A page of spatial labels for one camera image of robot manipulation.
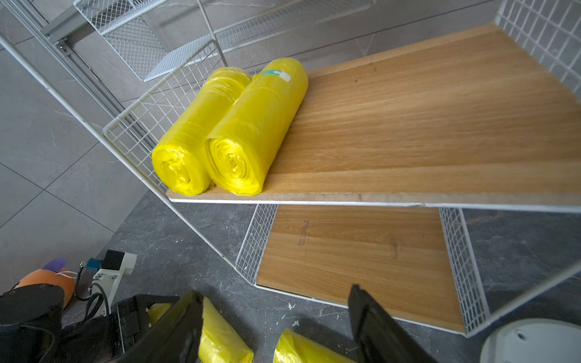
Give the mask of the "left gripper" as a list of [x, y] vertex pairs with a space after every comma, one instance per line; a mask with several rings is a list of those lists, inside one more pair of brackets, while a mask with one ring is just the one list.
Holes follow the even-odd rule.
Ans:
[[153, 314], [164, 314], [178, 296], [138, 294], [110, 308], [105, 316], [66, 326], [55, 362], [109, 362], [133, 348], [153, 328]]

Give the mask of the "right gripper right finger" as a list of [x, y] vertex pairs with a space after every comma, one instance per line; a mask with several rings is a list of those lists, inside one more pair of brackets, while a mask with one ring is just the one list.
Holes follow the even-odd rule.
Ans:
[[348, 310], [359, 362], [435, 361], [358, 284], [351, 287]]

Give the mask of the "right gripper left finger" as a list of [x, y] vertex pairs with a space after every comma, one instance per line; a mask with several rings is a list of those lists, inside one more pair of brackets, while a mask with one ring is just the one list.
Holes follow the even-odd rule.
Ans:
[[116, 362], [197, 362], [204, 297], [189, 290], [167, 312], [153, 314], [153, 328]]

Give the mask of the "yellow roll diagonal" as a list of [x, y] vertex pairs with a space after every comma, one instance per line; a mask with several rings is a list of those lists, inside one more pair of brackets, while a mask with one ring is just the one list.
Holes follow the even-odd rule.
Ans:
[[252, 362], [254, 352], [204, 297], [203, 328], [197, 362]]

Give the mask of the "yellow roll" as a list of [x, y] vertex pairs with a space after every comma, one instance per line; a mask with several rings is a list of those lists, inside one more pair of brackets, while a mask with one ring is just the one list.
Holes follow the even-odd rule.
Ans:
[[255, 75], [204, 141], [214, 183], [239, 196], [262, 192], [309, 85], [301, 62], [284, 57]]
[[152, 153], [154, 171], [166, 187], [181, 195], [195, 196], [212, 185], [204, 166], [204, 140], [251, 80], [241, 68], [222, 67], [204, 83]]

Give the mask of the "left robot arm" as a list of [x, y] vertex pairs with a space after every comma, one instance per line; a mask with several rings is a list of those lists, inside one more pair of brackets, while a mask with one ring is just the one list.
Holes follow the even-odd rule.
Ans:
[[3, 362], [174, 362], [178, 351], [156, 323], [176, 296], [135, 295], [104, 316], [63, 326], [64, 290], [34, 284], [1, 297]]

